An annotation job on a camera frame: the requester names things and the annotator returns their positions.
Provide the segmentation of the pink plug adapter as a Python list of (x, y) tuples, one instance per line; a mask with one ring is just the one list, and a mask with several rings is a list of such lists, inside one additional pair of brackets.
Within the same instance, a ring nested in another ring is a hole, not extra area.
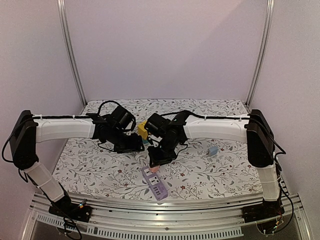
[(149, 170), (151, 173), (156, 173), (160, 168), (159, 164), (150, 164), (149, 165)]

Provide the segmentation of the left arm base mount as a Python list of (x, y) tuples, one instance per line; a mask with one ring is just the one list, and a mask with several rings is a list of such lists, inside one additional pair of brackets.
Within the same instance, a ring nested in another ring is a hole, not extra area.
[(92, 215), (92, 210), (93, 208), (89, 205), (81, 205), (80, 203), (72, 203), (71, 201), (61, 199), (53, 202), (48, 212), (56, 216), (88, 223)]

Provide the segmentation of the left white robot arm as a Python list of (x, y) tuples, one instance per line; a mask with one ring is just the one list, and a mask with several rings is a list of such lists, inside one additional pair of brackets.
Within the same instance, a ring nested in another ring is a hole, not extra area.
[(101, 108), (85, 115), (32, 114), (30, 110), (21, 112), (15, 126), (4, 143), (10, 146), (9, 160), (20, 172), (24, 180), (31, 180), (45, 195), (55, 203), (55, 209), (63, 216), (74, 213), (74, 205), (64, 188), (55, 180), (49, 170), (39, 162), (36, 154), (38, 143), (60, 139), (93, 139), (113, 145), (117, 154), (144, 151), (142, 137), (133, 132), (136, 118), (127, 109), (116, 104), (112, 113), (101, 115)]

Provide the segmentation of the teal power strip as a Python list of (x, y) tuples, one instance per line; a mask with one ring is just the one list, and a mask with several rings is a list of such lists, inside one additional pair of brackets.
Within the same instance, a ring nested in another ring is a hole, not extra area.
[(143, 143), (144, 145), (149, 145), (149, 144), (150, 144), (147, 139), (142, 139), (142, 143)]

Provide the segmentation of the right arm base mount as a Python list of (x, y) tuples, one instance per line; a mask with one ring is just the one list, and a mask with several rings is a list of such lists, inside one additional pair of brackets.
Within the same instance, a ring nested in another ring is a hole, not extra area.
[(285, 210), (280, 198), (276, 201), (266, 201), (263, 199), (262, 203), (241, 208), (241, 217), (245, 223), (277, 217), (284, 213)]

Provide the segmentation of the yellow cube socket adapter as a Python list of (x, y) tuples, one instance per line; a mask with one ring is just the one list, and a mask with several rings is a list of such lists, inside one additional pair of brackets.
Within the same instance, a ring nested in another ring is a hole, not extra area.
[(143, 121), (137, 125), (137, 133), (142, 137), (143, 140), (147, 140), (148, 131), (145, 129), (147, 121)]

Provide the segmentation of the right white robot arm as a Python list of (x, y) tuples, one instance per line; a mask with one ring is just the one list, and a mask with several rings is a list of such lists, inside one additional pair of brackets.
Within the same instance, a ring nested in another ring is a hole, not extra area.
[(279, 179), (282, 168), (276, 152), (280, 146), (260, 110), (239, 116), (207, 116), (182, 110), (173, 119), (154, 113), (147, 119), (144, 129), (161, 139), (157, 146), (147, 149), (151, 167), (171, 163), (178, 157), (177, 145), (187, 140), (222, 139), (246, 144), (248, 162), (257, 170), (262, 186), (262, 203), (242, 208), (243, 216), (257, 219), (284, 213)]

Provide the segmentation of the purple power strip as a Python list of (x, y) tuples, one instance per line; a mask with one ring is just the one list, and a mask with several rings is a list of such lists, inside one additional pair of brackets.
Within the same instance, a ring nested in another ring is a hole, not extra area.
[(155, 199), (161, 201), (167, 198), (168, 191), (157, 173), (152, 173), (148, 166), (144, 166), (141, 171)]

